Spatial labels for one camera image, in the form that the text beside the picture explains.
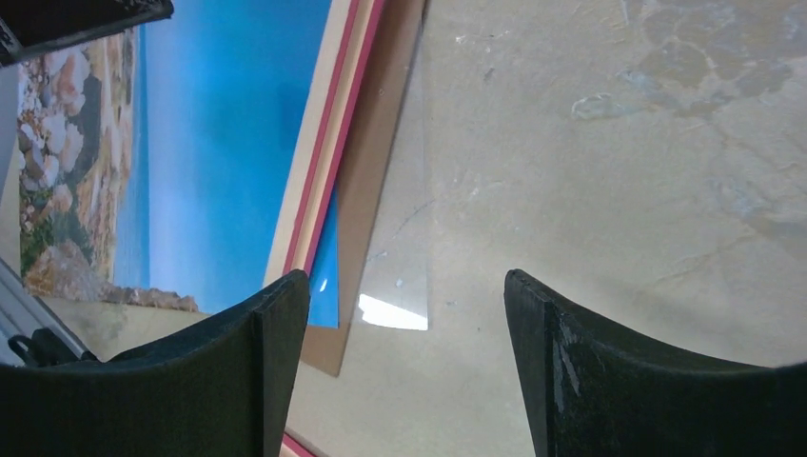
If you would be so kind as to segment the beach landscape photo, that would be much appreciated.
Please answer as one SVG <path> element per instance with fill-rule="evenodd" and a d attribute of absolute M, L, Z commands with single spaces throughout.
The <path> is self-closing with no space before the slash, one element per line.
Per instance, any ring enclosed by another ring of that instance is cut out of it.
<path fill-rule="evenodd" d="M 327 1 L 179 1 L 16 66 L 36 295 L 217 313 L 265 284 Z"/>

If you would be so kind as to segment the pink picture frame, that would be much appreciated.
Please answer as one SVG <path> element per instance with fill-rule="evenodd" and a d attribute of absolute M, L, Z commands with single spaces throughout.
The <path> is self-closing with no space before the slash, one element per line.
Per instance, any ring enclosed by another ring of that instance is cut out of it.
<path fill-rule="evenodd" d="M 292 135 L 266 284 L 293 269 L 311 273 L 319 245 L 336 243 L 333 191 L 384 2 L 329 1 L 326 6 L 305 110 Z"/>

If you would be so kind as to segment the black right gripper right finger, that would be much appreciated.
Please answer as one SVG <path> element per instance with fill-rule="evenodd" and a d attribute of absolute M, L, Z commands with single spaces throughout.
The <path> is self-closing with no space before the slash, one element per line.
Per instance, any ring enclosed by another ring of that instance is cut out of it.
<path fill-rule="evenodd" d="M 806 366 L 678 348 L 520 270 L 503 302 L 539 456 L 802 456 Z"/>

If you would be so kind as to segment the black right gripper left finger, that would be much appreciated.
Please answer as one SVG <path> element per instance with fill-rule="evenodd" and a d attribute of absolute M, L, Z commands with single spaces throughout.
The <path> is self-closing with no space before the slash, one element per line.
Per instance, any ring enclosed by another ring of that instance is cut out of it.
<path fill-rule="evenodd" d="M 308 279 L 107 360 L 1 363 L 5 456 L 276 456 L 302 351 Z"/>

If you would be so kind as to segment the clear glass sheet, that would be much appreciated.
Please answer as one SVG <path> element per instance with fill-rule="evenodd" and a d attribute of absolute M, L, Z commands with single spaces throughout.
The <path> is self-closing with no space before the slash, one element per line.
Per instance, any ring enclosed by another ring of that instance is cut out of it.
<path fill-rule="evenodd" d="M 382 328 L 429 328 L 421 41 L 408 65 L 354 322 Z"/>

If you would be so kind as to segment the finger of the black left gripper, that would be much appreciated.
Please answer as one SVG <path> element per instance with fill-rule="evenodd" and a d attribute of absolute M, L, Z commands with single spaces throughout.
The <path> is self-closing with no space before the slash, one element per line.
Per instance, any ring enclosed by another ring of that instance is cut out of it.
<path fill-rule="evenodd" d="M 1 65 L 168 19 L 170 0 L 2 0 Z"/>

